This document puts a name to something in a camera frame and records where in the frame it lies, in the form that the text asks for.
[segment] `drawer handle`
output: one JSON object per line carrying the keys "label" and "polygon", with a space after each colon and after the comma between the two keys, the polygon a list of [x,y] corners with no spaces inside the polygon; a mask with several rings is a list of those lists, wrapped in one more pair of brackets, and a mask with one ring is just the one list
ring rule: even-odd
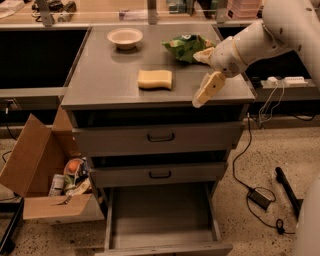
{"label": "drawer handle", "polygon": [[165,137],[152,137],[150,134],[148,134],[148,141],[150,142],[172,141],[174,140],[174,138],[175,138],[174,133],[171,133],[170,135]]}
{"label": "drawer handle", "polygon": [[149,172],[150,179],[169,179],[171,177],[171,171],[169,171],[167,174],[152,174],[152,172]]}

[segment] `small bowl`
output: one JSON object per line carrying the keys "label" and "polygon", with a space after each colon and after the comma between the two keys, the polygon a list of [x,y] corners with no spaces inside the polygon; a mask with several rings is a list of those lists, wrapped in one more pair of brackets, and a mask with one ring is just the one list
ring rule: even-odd
{"label": "small bowl", "polygon": [[131,50],[142,39],[142,32],[133,28],[119,28],[108,33],[107,38],[121,50]]}

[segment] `cabinet top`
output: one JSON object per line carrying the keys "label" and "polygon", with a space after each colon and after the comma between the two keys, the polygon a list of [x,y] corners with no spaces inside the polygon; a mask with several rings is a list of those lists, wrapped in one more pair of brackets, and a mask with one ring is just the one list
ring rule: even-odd
{"label": "cabinet top", "polygon": [[[119,50],[108,41],[113,29],[131,27],[142,31],[143,39],[132,50]],[[62,107],[67,110],[128,107],[191,106],[206,73],[213,70],[202,64],[183,63],[161,45],[176,36],[197,34],[214,43],[219,37],[209,24],[105,25],[94,26],[76,64]],[[139,70],[171,70],[171,90],[141,90]],[[227,79],[224,88],[208,104],[253,102],[250,86],[238,75]]]}

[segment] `black stand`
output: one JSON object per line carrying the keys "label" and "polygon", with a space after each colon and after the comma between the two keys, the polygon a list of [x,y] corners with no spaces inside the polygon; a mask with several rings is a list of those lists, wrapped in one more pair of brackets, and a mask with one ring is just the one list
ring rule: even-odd
{"label": "black stand", "polygon": [[290,202],[291,202],[291,204],[293,206],[294,213],[295,213],[295,215],[296,215],[296,217],[298,219],[303,200],[296,198],[296,196],[293,193],[292,188],[291,188],[286,176],[284,175],[284,173],[283,173],[283,171],[282,171],[282,169],[280,167],[276,168],[276,173],[277,173],[277,181],[280,182],[283,185],[283,187],[284,187],[284,189],[285,189],[285,191],[286,191],[286,193],[287,193],[287,195],[288,195],[288,197],[290,199]]}
{"label": "black stand", "polygon": [[0,212],[14,213],[13,217],[1,239],[0,242],[0,254],[11,253],[15,248],[14,242],[11,240],[11,236],[20,220],[23,210],[24,199],[21,198],[17,203],[1,203]]}

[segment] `box flap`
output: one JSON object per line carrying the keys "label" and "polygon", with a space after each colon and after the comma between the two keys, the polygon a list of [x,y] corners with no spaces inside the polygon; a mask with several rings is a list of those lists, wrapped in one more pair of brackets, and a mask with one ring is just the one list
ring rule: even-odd
{"label": "box flap", "polygon": [[72,134],[72,125],[65,110],[59,106],[52,125],[52,133],[58,140],[64,154],[69,157],[80,157],[80,150]]}
{"label": "box flap", "polygon": [[44,219],[50,224],[104,219],[93,194],[76,195],[67,205],[57,205],[66,198],[67,196],[27,198],[23,219]]}
{"label": "box flap", "polygon": [[65,156],[51,130],[30,115],[0,175],[0,183],[22,197],[47,195]]}

